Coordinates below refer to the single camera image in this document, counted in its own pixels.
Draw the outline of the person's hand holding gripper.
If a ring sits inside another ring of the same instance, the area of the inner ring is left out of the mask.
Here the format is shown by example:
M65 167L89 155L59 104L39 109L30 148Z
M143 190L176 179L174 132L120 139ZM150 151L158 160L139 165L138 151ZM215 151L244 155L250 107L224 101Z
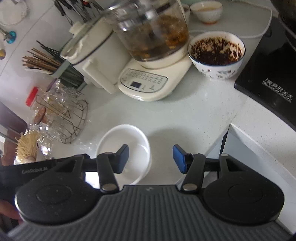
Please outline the person's hand holding gripper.
M0 202L0 213L1 213L1 227L4 227L4 221L6 220L17 220L18 223L23 223L18 210L5 200Z

